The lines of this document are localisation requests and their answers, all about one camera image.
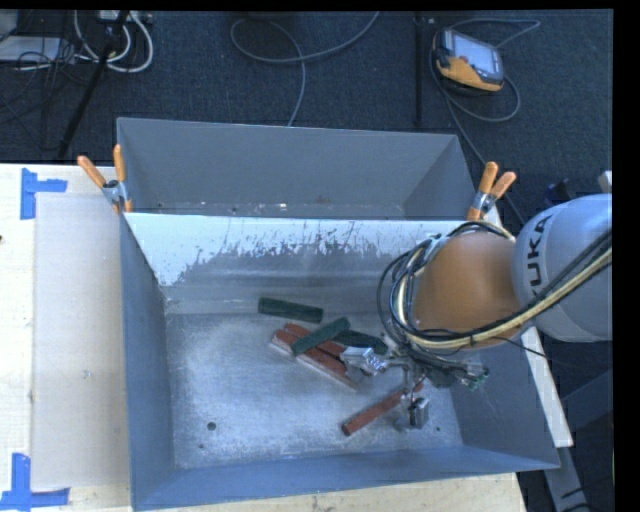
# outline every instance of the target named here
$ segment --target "black tripod leg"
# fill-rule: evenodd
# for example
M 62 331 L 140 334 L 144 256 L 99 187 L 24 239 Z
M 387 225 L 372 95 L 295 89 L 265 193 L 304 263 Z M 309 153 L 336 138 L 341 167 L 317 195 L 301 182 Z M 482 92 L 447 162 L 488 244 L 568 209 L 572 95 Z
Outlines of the black tripod leg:
M 102 54 L 100 55 L 100 60 L 98 61 L 98 65 L 91 75 L 91 79 L 89 80 L 89 84 L 84 90 L 84 94 L 82 95 L 82 99 L 80 100 L 80 104 L 78 108 L 76 108 L 73 116 L 71 117 L 71 121 L 69 121 L 69 125 L 64 132 L 62 139 L 60 139 L 60 146 L 58 148 L 58 159 L 62 160 L 67 153 L 67 149 L 69 149 L 69 144 L 73 140 L 73 136 L 78 129 L 78 125 L 82 120 L 82 116 L 84 114 L 89 101 L 91 100 L 91 96 L 93 96 L 93 92 L 98 85 L 98 81 L 104 72 L 105 67 L 107 66 L 107 60 L 109 59 L 109 55 L 113 51 L 115 46 L 115 41 L 120 37 L 122 33 L 122 27 L 124 26 L 127 17 L 129 16 L 128 10 L 123 10 L 118 12 L 118 17 L 116 18 L 115 24 L 107 25 L 106 31 L 106 42 L 104 48 L 102 49 Z

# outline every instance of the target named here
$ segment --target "handheld device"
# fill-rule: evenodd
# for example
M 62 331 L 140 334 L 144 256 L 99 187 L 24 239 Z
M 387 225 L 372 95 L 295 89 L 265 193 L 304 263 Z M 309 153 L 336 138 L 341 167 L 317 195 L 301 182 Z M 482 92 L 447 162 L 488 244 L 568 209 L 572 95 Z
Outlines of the handheld device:
M 433 55 L 440 74 L 460 87 L 495 92 L 504 85 L 500 52 L 488 43 L 446 29 L 434 36 Z

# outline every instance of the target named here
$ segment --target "blue corner marker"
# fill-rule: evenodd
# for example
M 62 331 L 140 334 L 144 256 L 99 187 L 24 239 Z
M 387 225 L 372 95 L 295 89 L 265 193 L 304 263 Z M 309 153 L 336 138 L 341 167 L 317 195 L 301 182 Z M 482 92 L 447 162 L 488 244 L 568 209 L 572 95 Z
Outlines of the blue corner marker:
M 21 453 L 12 456 L 11 490 L 0 496 L 0 510 L 30 512 L 32 507 L 66 505 L 69 489 L 51 492 L 31 492 L 31 459 Z
M 64 192 L 67 190 L 65 180 L 38 181 L 38 174 L 22 168 L 22 197 L 20 202 L 20 219 L 33 219 L 36 216 L 36 192 Z

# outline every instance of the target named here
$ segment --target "dark floor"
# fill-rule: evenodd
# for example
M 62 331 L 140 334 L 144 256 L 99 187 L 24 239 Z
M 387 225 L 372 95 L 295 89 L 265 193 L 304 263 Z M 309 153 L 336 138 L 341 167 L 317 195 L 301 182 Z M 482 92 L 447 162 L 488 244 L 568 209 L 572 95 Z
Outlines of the dark floor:
M 79 11 L 77 19 L 85 42 L 99 55 L 110 38 L 96 14 Z M 63 37 L 70 43 L 62 56 L 68 62 L 37 71 L 28 70 L 33 62 L 27 55 L 0 62 L 0 162 L 73 163 L 86 154 L 111 165 L 115 120 L 122 116 L 456 133 L 474 183 L 486 160 L 517 173 L 498 203 L 505 227 L 517 235 L 549 207 L 550 197 L 599 193 L 599 176 L 612 168 L 613 14 L 150 11 L 143 26 L 153 42 L 152 58 L 143 31 L 128 24 L 131 50 L 109 64 L 92 90 L 97 64 L 72 57 L 80 49 L 74 12 L 24 9 L 14 34 Z M 500 48 L 508 80 L 499 92 L 442 88 L 448 82 L 432 75 L 434 33 L 468 20 L 473 23 L 457 28 Z M 116 53 L 123 44 L 115 38 Z M 296 45 L 304 55 L 339 49 L 304 66 L 275 62 L 296 57 Z M 420 65 L 416 55 L 422 55 Z M 142 67 L 147 58 L 144 70 L 122 72 Z M 87 90 L 93 92 L 81 109 Z M 566 195 L 554 187 L 560 183 Z M 610 341 L 571 344 L 545 337 L 544 346 L 558 361 L 551 367 L 561 397 L 612 367 Z M 612 425 L 612 416 L 604 414 L 575 433 L 572 455 L 592 510 L 614 509 Z M 520 478 L 530 511 L 553 510 L 542 473 Z

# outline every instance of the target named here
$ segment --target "yellow cable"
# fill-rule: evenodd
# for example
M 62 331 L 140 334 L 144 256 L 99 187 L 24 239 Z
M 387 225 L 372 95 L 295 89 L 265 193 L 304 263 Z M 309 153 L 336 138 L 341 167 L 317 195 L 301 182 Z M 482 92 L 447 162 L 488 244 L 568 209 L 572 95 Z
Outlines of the yellow cable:
M 447 341 L 438 341 L 437 339 L 425 339 L 422 337 L 415 336 L 410 333 L 406 333 L 407 337 L 413 341 L 415 344 L 420 345 L 429 349 L 457 349 L 465 346 L 473 346 L 477 342 L 485 341 L 491 339 L 495 336 L 498 336 L 510 329 L 515 327 L 520 328 L 526 321 L 530 320 L 536 315 L 539 315 L 546 309 L 553 306 L 556 302 L 560 301 L 566 295 L 575 290 L 578 286 L 584 283 L 587 279 L 593 276 L 597 271 L 603 268 L 605 265 L 608 265 L 611 262 L 612 258 L 612 249 L 611 247 L 607 249 L 607 251 L 596 258 L 596 260 L 585 267 L 582 271 L 576 274 L 573 278 L 563 284 L 556 291 L 551 293 L 548 297 L 545 297 L 543 300 L 534 304 L 526 311 L 522 312 L 515 318 L 508 320 L 492 329 L 488 329 L 485 331 L 480 331 L 473 336 L 462 336 L 459 338 L 454 338 Z M 406 318 L 404 316 L 404 307 L 403 307 L 403 297 L 404 297 L 404 289 L 406 287 L 406 276 L 402 278 L 400 282 L 400 291 L 398 293 L 398 303 L 396 313 L 403 323 L 406 322 Z

